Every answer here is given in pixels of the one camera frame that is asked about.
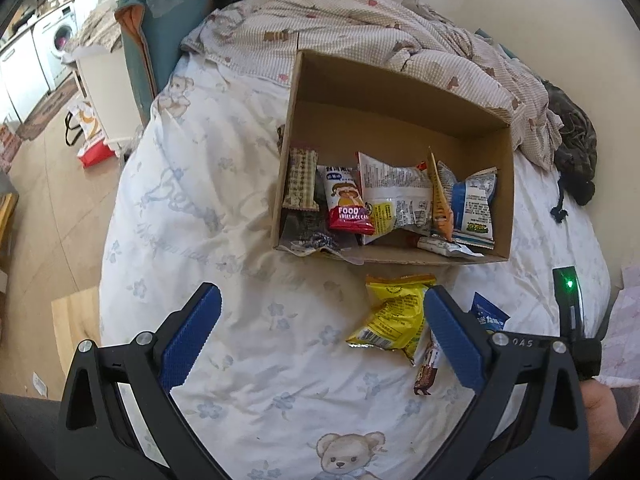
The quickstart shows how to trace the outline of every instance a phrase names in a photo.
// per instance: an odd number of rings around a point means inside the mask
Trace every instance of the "barcode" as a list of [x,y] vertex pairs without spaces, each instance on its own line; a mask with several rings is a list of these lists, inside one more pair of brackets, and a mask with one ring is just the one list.
[[360,338],[364,341],[367,341],[375,346],[379,346],[380,348],[389,348],[394,342],[389,341],[384,337],[380,337],[377,334],[374,334],[371,330],[364,329],[360,332]]

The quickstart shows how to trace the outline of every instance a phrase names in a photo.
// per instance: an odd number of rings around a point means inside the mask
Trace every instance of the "washing machine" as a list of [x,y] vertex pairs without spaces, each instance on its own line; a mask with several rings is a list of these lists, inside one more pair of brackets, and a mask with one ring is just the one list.
[[70,71],[60,60],[66,42],[78,31],[76,13],[72,3],[52,10],[33,25],[33,43],[36,46],[40,65],[53,92]]

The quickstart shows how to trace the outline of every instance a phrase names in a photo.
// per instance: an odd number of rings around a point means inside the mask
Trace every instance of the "snack package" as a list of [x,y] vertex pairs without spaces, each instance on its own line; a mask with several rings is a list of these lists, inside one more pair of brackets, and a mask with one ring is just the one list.
[[464,182],[457,182],[453,172],[439,161],[438,176],[442,181],[445,196],[450,189],[449,203],[453,211],[453,228],[460,233],[459,236],[454,236],[453,240],[447,240],[492,248],[494,228],[489,204],[495,195],[497,168],[478,171]]
[[318,166],[324,179],[329,228],[361,235],[375,232],[358,186],[348,168]]
[[301,148],[289,150],[287,192],[282,200],[283,208],[301,211],[319,210],[318,204],[314,201],[317,163],[318,153],[314,150]]
[[422,364],[415,376],[414,394],[431,395],[429,389],[436,380],[441,359],[442,349],[438,345],[436,336],[431,332],[431,344],[427,348]]
[[484,256],[484,254],[473,252],[466,245],[447,242],[442,238],[434,236],[420,237],[416,243],[416,247],[431,253],[441,254],[442,256],[454,256],[458,258],[466,258],[467,260],[482,258]]
[[396,168],[364,153],[358,154],[358,162],[362,197],[375,227],[364,244],[400,227],[430,227],[433,186],[424,166]]
[[425,324],[424,293],[435,284],[432,274],[394,280],[367,276],[374,311],[365,325],[347,338],[349,346],[402,349],[413,364]]
[[324,196],[324,180],[316,171],[314,200],[318,211],[287,210],[280,247],[296,256],[309,256],[318,251],[328,251],[352,264],[364,263],[356,236],[328,228],[329,211]]
[[436,231],[448,242],[452,242],[453,236],[453,211],[447,201],[447,197],[442,187],[442,182],[436,169],[436,159],[433,153],[430,154],[429,167],[427,169],[429,178],[433,184],[433,226]]
[[477,292],[474,294],[474,300],[469,312],[476,317],[489,334],[504,330],[504,325],[509,319],[509,316]]

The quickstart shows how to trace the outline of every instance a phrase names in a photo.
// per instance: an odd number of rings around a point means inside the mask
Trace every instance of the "countertop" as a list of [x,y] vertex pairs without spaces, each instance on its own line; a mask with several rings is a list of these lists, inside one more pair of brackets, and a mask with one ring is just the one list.
[[38,16],[38,18],[36,19],[35,22],[31,23],[31,25],[27,25],[26,27],[24,27],[22,30],[16,32],[14,35],[12,35],[12,37],[9,39],[9,41],[7,41],[2,47],[0,47],[0,56],[2,56],[2,53],[8,49],[10,46],[12,46],[12,44],[15,43],[16,40],[18,40],[18,38],[21,38],[25,32],[31,30],[33,28],[33,25],[35,25],[36,23],[38,23],[40,20],[43,20],[44,18],[46,18],[47,16],[49,16],[52,12],[55,12],[56,10],[58,10],[60,7],[64,7],[66,4],[71,3],[74,0],[67,0],[66,2],[64,2],[63,4],[57,6],[55,9],[51,9],[48,10],[47,12],[45,12],[42,16]]

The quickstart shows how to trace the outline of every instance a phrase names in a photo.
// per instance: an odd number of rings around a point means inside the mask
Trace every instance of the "metal screw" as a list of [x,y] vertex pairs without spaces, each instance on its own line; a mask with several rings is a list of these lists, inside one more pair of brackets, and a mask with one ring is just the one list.
[[151,332],[140,332],[136,336],[136,343],[140,346],[148,345],[151,343],[151,340],[154,338],[154,335]]
[[502,332],[496,332],[491,336],[491,340],[498,346],[507,346],[509,344],[509,336]]
[[92,346],[93,344],[91,343],[91,341],[89,341],[88,339],[85,339],[84,341],[81,341],[80,344],[78,345],[78,350],[81,351],[82,353],[85,353],[91,350]]
[[559,354],[564,354],[566,352],[566,345],[562,341],[554,341],[551,348],[554,349],[554,352]]

